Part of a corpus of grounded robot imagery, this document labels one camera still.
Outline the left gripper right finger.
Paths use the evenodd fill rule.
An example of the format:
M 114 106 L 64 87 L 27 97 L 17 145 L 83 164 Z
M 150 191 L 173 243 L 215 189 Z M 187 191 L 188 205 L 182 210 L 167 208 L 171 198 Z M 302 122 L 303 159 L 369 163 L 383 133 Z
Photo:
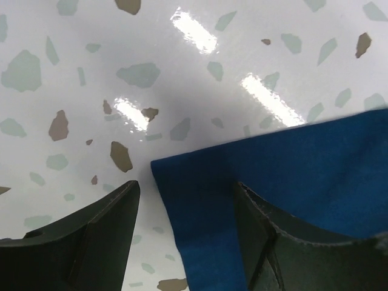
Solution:
M 321 229 L 241 182 L 234 206 L 249 290 L 387 290 L 387 233 L 356 239 Z

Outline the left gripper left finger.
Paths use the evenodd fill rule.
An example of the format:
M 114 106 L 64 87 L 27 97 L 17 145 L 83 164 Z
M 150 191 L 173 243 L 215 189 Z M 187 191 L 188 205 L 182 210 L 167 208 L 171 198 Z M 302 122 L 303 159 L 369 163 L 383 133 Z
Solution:
M 139 198 L 128 181 L 21 239 L 2 239 L 1 290 L 121 290 Z

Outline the blue mickey t-shirt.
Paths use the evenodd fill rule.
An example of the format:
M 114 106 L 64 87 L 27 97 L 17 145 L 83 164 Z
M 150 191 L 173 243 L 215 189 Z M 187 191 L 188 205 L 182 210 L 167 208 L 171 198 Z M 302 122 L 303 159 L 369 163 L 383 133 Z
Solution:
M 155 160 L 151 169 L 190 290 L 249 290 L 239 182 L 275 207 L 356 239 L 387 233 L 387 110 Z

